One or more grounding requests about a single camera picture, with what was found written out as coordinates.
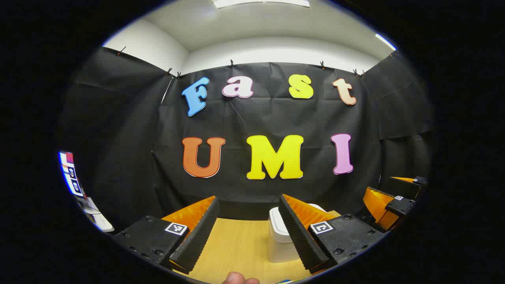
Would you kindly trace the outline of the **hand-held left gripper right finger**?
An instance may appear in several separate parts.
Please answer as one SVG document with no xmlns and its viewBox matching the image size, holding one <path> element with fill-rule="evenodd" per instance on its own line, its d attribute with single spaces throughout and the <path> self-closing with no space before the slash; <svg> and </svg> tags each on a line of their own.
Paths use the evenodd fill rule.
<svg viewBox="0 0 505 284">
<path fill-rule="evenodd" d="M 282 194 L 279 212 L 295 249 L 310 273 L 354 260 L 385 234 L 352 214 L 338 217 Z"/>
</svg>

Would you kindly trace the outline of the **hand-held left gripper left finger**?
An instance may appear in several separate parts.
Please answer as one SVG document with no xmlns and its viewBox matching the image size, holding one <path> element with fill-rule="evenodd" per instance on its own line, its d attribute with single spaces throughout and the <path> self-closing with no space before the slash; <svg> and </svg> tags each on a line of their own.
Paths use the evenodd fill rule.
<svg viewBox="0 0 505 284">
<path fill-rule="evenodd" d="M 210 196 L 163 218 L 140 218 L 113 240 L 153 264 L 188 274 L 200 258 L 219 212 L 219 199 Z"/>
</svg>

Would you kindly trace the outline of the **white desktop garbage bin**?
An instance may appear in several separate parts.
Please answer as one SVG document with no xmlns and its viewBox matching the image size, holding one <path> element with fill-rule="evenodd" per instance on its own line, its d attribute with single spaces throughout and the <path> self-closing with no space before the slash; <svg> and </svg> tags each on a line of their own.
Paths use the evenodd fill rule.
<svg viewBox="0 0 505 284">
<path fill-rule="evenodd" d="M 269 211 L 269 237 L 267 237 L 267 260 L 271 263 L 284 263 L 299 260 L 300 257 L 292 238 L 284 224 L 279 208 Z"/>
</svg>

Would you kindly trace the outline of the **wooden desktop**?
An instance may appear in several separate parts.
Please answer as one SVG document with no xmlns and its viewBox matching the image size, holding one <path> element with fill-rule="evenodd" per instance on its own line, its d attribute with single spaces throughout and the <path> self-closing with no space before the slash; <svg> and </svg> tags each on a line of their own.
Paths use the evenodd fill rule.
<svg viewBox="0 0 505 284">
<path fill-rule="evenodd" d="M 217 218 L 209 239 L 187 277 L 221 284 L 229 272 L 256 278 L 260 284 L 300 280 L 311 276 L 301 260 L 271 263 L 267 259 L 269 221 Z"/>
</svg>

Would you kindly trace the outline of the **black backdrop cloth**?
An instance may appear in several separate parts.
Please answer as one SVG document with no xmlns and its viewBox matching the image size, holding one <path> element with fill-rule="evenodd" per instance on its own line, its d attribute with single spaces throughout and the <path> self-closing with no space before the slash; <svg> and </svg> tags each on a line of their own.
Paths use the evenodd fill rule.
<svg viewBox="0 0 505 284">
<path fill-rule="evenodd" d="M 177 78 L 102 48 L 65 96 L 58 147 L 116 230 L 209 196 L 266 220 L 288 194 L 357 213 L 365 188 L 428 177 L 433 106 L 394 53 L 362 76 L 250 63 Z"/>
</svg>

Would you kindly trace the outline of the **white display screen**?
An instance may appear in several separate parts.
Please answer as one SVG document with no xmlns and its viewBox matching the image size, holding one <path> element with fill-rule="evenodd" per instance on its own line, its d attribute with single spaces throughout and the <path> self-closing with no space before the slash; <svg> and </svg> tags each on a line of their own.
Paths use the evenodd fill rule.
<svg viewBox="0 0 505 284">
<path fill-rule="evenodd" d="M 76 196 L 76 198 L 86 198 L 77 177 L 73 153 L 60 151 L 58 155 L 61 163 L 62 174 L 70 193 Z"/>
</svg>

